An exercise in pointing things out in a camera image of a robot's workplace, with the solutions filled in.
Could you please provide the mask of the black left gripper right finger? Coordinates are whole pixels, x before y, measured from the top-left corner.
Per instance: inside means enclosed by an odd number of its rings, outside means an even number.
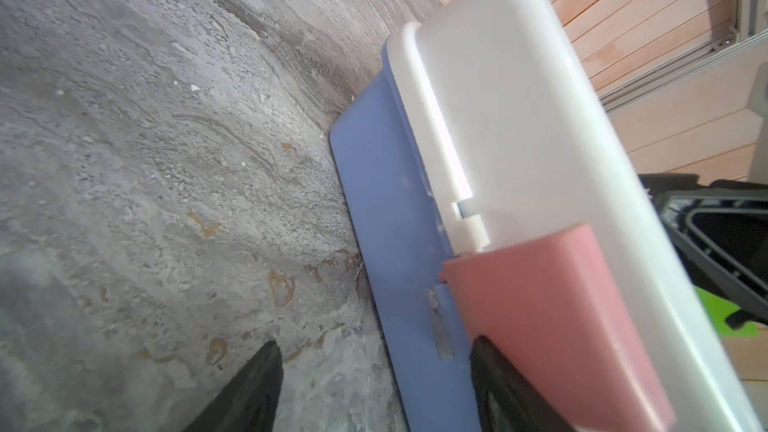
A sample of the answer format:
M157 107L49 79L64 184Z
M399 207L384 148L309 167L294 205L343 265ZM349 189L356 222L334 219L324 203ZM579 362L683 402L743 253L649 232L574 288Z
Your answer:
M487 337L474 340L470 365L482 431L575 431Z

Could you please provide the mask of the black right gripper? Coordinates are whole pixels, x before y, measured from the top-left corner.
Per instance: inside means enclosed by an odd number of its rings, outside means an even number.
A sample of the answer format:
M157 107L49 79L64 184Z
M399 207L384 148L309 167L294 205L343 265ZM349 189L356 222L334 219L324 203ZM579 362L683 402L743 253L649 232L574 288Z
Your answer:
M696 174L639 176L694 284L736 306L732 330L767 323L767 186Z

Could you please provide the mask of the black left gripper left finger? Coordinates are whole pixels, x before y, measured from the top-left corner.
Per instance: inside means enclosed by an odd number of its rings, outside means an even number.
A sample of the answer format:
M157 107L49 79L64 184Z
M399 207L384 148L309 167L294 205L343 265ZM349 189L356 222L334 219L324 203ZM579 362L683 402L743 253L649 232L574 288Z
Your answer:
M281 350L269 341L184 431L272 431L283 377Z

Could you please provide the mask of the white toolbox lid pink handle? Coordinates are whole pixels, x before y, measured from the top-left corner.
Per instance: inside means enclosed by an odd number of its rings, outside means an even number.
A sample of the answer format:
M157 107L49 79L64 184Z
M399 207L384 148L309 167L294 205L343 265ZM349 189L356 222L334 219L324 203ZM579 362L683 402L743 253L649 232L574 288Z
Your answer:
M761 423L549 0L452 0L386 45L441 274L568 423Z

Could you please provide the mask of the blue toolbox base tray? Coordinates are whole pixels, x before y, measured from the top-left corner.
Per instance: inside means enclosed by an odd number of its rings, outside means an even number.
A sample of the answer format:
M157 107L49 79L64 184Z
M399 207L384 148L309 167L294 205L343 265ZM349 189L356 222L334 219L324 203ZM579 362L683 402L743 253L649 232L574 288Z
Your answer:
M330 144L409 429L480 430L471 347L438 278L453 252L387 59Z

